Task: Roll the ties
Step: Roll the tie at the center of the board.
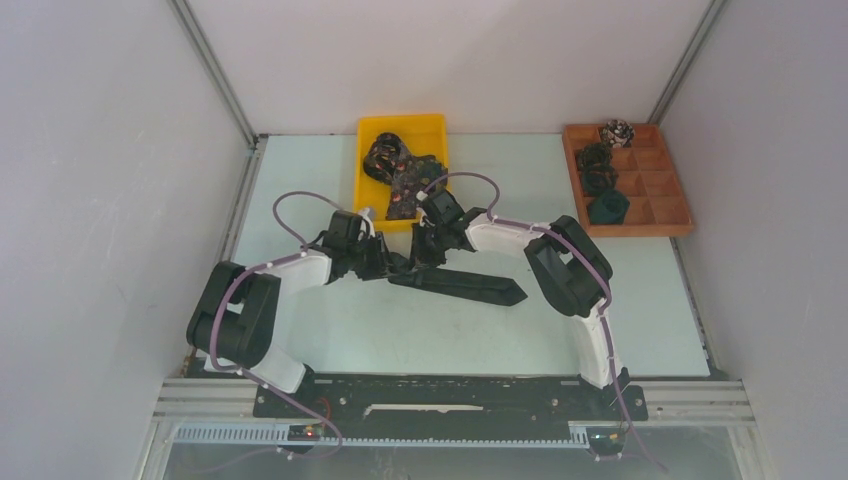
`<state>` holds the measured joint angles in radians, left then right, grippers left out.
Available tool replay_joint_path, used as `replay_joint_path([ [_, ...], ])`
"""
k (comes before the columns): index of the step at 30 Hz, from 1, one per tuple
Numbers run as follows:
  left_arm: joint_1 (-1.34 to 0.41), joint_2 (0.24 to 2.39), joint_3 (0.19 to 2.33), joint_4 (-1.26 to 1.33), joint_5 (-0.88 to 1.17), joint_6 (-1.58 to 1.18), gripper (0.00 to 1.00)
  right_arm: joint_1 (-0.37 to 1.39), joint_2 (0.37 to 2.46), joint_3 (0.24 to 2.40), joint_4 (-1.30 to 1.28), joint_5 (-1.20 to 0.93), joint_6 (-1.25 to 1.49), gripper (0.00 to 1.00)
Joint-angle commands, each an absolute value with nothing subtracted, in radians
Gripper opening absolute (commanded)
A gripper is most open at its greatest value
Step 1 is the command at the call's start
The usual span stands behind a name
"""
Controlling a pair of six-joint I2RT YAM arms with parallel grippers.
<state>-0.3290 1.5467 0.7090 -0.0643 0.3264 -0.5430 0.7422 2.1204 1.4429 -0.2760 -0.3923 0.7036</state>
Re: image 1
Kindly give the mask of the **dark green leaf tie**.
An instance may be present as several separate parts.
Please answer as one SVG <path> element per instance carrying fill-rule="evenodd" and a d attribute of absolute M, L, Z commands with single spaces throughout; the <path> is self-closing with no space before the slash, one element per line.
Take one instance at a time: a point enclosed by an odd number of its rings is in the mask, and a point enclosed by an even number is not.
<path fill-rule="evenodd" d="M 518 283 L 506 277 L 425 268 L 388 278 L 388 282 L 419 291 L 490 305 L 511 307 L 528 298 Z"/>

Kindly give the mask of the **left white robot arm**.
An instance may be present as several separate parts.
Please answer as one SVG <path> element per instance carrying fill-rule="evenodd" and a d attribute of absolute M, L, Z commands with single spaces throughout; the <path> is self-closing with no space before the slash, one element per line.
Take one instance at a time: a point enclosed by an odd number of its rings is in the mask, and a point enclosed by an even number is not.
<path fill-rule="evenodd" d="M 407 272 L 409 261 L 389 250 L 367 212 L 334 212 L 326 229 L 299 252 L 245 267 L 221 261 L 213 268 L 186 329 L 190 346 L 206 353 L 213 369 L 240 372 L 278 389 L 277 402 L 292 416 L 316 403 L 304 380 L 311 368 L 274 340 L 282 299 L 327 286 L 349 273 L 362 281 Z"/>

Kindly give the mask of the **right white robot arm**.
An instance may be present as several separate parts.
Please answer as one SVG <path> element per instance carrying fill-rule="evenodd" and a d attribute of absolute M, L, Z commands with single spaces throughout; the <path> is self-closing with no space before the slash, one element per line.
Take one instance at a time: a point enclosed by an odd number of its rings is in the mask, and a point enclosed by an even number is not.
<path fill-rule="evenodd" d="M 606 418 L 622 403 L 614 384 L 623 365 L 607 319 L 612 268 L 574 218 L 526 224 L 483 208 L 464 210 L 446 190 L 417 194 L 422 216 L 413 226 L 413 259 L 439 265 L 448 250 L 494 252 L 523 258 L 548 304 L 575 321 L 585 411 Z"/>

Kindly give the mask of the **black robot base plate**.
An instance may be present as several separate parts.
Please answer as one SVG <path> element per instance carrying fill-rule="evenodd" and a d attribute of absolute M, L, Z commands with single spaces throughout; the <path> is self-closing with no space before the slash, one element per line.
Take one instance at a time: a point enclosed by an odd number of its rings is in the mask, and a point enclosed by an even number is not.
<path fill-rule="evenodd" d="M 563 441 L 579 423 L 624 426 L 649 414 L 629 377 L 593 387 L 573 376 L 316 374 L 295 400 L 355 441 Z"/>

